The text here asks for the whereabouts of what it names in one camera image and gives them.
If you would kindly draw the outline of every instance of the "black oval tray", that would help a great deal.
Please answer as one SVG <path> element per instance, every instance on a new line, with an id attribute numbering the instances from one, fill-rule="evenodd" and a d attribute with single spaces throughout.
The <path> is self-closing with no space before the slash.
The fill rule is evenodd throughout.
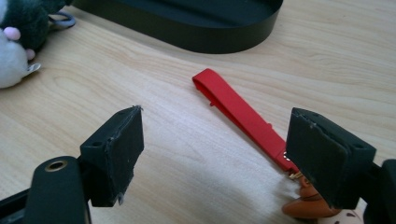
<path id="1" fill-rule="evenodd" d="M 169 44 L 233 53 L 260 44 L 283 0 L 74 0 L 73 6 Z"/>

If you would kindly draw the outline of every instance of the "stuffed toy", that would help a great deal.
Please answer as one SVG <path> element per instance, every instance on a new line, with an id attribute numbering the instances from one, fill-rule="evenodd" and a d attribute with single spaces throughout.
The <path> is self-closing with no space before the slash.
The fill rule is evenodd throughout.
<path id="1" fill-rule="evenodd" d="M 0 29 L 0 88 L 13 86 L 21 79 L 40 68 L 39 63 L 28 65 L 30 50 L 25 50 L 17 41 L 21 33 L 16 28 Z"/>
<path id="2" fill-rule="evenodd" d="M 49 31 L 49 15 L 58 13 L 72 0 L 0 0 L 0 28 L 20 30 L 25 49 L 38 49 Z"/>
<path id="3" fill-rule="evenodd" d="M 28 65 L 35 57 L 49 30 L 73 26 L 74 18 L 60 11 L 72 0 L 0 0 L 0 88 L 20 82 L 36 71 L 39 63 Z M 50 15 L 66 17 L 55 20 Z"/>

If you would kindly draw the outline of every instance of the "light wood surface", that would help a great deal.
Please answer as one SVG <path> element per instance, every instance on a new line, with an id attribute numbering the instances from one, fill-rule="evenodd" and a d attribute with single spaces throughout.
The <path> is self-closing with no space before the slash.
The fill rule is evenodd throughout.
<path id="1" fill-rule="evenodd" d="M 0 90 L 0 199 L 30 187 L 48 159 L 79 146 L 117 111 L 142 105 L 145 150 L 125 202 L 93 223 L 299 223 L 282 204 L 297 183 L 198 92 L 220 73 L 286 138 L 293 107 L 322 114 L 396 158 L 396 2 L 286 0 L 272 34 L 243 52 L 189 52 L 74 7 L 39 72 Z"/>

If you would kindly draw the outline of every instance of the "white plush toy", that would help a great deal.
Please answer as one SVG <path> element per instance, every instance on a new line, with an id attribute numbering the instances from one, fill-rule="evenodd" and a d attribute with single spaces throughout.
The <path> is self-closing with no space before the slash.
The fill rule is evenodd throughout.
<path id="1" fill-rule="evenodd" d="M 21 33 L 16 28 L 0 29 L 0 88 L 17 84 L 40 68 L 39 63 L 28 65 L 28 60 L 33 59 L 35 53 L 17 43 L 20 38 Z"/>

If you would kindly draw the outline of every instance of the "red fabric strap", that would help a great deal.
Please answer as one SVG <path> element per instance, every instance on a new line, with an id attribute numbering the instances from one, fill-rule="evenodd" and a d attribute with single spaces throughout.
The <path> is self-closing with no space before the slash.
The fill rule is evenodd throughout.
<path id="1" fill-rule="evenodd" d="M 285 141 L 273 130 L 271 124 L 238 95 L 215 71 L 206 69 L 192 78 L 196 88 L 253 140 L 283 171 L 298 173 L 296 165 L 284 153 Z"/>

